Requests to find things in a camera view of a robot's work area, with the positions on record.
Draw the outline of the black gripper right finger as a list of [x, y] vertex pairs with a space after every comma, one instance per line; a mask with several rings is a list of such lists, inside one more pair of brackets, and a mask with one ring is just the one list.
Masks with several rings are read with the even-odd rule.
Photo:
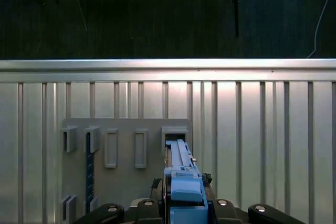
[[254, 204], [243, 211], [227, 199], [216, 199], [211, 187], [212, 176], [202, 174], [208, 201], [208, 223], [303, 224], [302, 221], [265, 204]]

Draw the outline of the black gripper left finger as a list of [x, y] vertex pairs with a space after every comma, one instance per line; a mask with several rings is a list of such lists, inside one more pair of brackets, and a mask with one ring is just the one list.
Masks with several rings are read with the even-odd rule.
[[80, 217], [75, 223], [165, 223], [163, 179], [153, 180], [150, 196], [134, 200], [127, 210], [118, 204], [104, 204]]

